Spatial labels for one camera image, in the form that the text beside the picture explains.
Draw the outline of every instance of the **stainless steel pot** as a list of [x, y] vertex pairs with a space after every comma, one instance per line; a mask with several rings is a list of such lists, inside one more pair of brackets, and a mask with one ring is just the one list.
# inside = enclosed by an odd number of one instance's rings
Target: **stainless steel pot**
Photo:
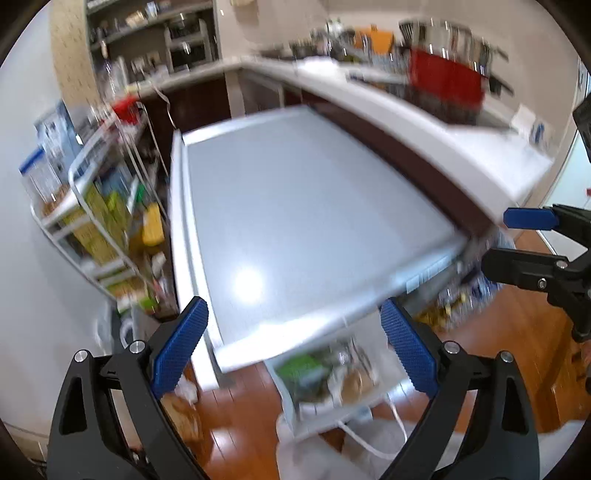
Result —
[[476, 38], [468, 27], [446, 20], [407, 20], [399, 23], [406, 46], [470, 67], [489, 77], [495, 55], [509, 61], [509, 56], [483, 38]]
[[446, 20], [413, 20], [400, 25], [406, 44], [432, 55], [467, 64], [472, 48], [472, 31]]
[[484, 38], [472, 40], [472, 49], [470, 51], [470, 68], [476, 70], [485, 77], [491, 76], [491, 65], [495, 55], [509, 61], [509, 55], [499, 47], [489, 44]]
[[312, 40], [298, 40], [290, 42], [290, 49], [293, 56], [297, 59], [313, 57], [319, 54], [318, 45]]

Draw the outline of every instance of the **wall outlet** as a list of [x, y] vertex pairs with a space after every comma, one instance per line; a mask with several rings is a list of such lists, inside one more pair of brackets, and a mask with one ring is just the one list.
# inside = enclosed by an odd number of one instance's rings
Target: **wall outlet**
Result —
[[131, 71], [135, 74], [141, 73], [142, 69], [146, 69], [146, 59], [144, 57], [136, 57], [131, 61]]
[[157, 50], [147, 53], [146, 58], [148, 59], [148, 65], [154, 67], [160, 65], [160, 53]]

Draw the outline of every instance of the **orange item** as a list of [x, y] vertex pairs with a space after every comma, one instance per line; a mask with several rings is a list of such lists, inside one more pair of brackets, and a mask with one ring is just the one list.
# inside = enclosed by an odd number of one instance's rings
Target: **orange item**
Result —
[[371, 25], [369, 28], [356, 28], [355, 31], [356, 48], [363, 47], [361, 35], [367, 35], [369, 38], [371, 38], [374, 53], [378, 55], [386, 55], [392, 50], [392, 46], [394, 45], [395, 41], [394, 33], [387, 30], [378, 30], [376, 25]]

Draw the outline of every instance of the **white rolling cart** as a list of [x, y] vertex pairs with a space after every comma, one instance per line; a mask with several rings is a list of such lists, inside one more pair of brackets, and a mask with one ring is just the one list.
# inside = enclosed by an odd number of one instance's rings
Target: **white rolling cart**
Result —
[[[134, 167], [132, 180], [129, 184], [129, 196], [125, 199], [130, 218], [133, 217], [138, 188], [140, 185], [143, 185], [150, 198], [158, 202], [161, 214], [165, 222], [168, 222], [167, 213], [156, 194], [158, 163], [163, 162], [162, 156], [160, 155], [160, 150], [150, 125], [150, 119], [145, 109], [142, 110], [143, 113], [137, 125], [123, 124], [112, 113], [92, 136], [88, 138], [68, 170], [69, 190], [51, 213], [44, 216], [40, 205], [34, 203], [31, 205], [33, 218], [51, 243], [85, 279], [112, 300], [116, 300], [116, 298], [108, 290], [108, 287], [132, 277], [141, 278], [148, 288], [151, 290], [154, 289], [152, 279], [148, 278], [142, 272], [139, 265], [126, 252], [129, 242], [129, 227], [131, 225], [128, 225], [128, 228], [124, 232], [124, 244], [122, 245], [121, 242], [118, 243], [109, 233], [106, 226], [96, 217], [85, 199], [86, 193], [94, 184], [104, 167], [108, 165], [114, 166], [118, 162], [124, 161], [125, 156], [117, 153], [113, 154], [114, 149], [117, 147], [121, 148], [129, 156]], [[137, 146], [147, 125], [150, 126], [152, 140], [159, 157], [148, 168], [144, 164]], [[81, 208], [84, 214], [65, 225], [63, 223], [64, 218], [78, 208]], [[69, 247], [66, 237], [89, 222], [92, 222], [96, 226], [96, 229], [104, 237], [105, 241], [116, 252], [116, 258], [102, 265], [97, 265], [91, 257], [80, 257], [73, 248]]]

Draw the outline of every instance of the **blue gripper pad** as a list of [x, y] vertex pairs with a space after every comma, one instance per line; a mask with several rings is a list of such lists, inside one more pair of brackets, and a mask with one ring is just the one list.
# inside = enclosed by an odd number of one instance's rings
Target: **blue gripper pad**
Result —
[[509, 228], [552, 230], [560, 222], [547, 208], [508, 208], [503, 215], [503, 223]]
[[396, 350], [414, 388], [433, 398], [439, 388], [437, 362], [392, 300], [383, 303], [381, 317], [388, 342]]
[[158, 399], [174, 390], [191, 354], [207, 327], [207, 302], [195, 297], [181, 313], [182, 319], [152, 364], [152, 392]]

